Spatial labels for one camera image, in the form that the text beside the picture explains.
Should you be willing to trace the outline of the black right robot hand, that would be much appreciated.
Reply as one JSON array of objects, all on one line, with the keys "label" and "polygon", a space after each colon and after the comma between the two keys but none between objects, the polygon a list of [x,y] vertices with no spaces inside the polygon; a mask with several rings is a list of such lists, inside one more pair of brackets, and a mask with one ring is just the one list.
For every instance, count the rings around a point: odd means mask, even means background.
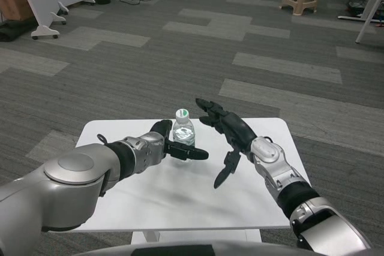
[{"label": "black right robot hand", "polygon": [[215,128],[219,134],[224,134],[227,143],[233,149],[227,153],[224,168],[215,179],[214,188],[217,189],[230,174],[234,174],[241,154],[249,155],[251,143],[257,135],[237,114],[225,111],[219,104],[201,98],[196,98],[196,104],[207,113],[206,116],[199,118],[200,122]]}]

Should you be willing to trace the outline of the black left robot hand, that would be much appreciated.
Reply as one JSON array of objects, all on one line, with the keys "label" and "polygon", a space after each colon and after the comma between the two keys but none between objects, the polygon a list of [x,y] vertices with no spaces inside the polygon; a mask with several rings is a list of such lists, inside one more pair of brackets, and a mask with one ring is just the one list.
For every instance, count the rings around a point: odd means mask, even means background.
[{"label": "black left robot hand", "polygon": [[209,153],[203,149],[196,148],[191,145],[174,142],[169,140],[169,135],[172,130],[171,120],[161,120],[156,122],[150,132],[157,132],[164,137],[164,153],[171,157],[186,161],[191,160],[206,160]]}]

